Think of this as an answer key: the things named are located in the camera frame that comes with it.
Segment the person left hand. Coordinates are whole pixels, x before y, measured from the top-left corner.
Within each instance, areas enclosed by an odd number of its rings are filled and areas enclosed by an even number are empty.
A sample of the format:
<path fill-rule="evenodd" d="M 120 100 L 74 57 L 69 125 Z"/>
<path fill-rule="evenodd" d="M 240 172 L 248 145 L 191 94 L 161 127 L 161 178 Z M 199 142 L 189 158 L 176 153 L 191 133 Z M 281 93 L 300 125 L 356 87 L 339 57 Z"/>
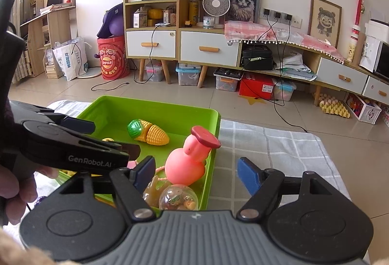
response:
<path fill-rule="evenodd" d="M 38 198 L 34 172 L 49 178 L 58 176 L 58 158 L 36 163 L 15 154 L 1 154 L 1 198 L 5 199 L 3 216 L 6 224 L 17 225 L 26 210 L 26 205 Z"/>

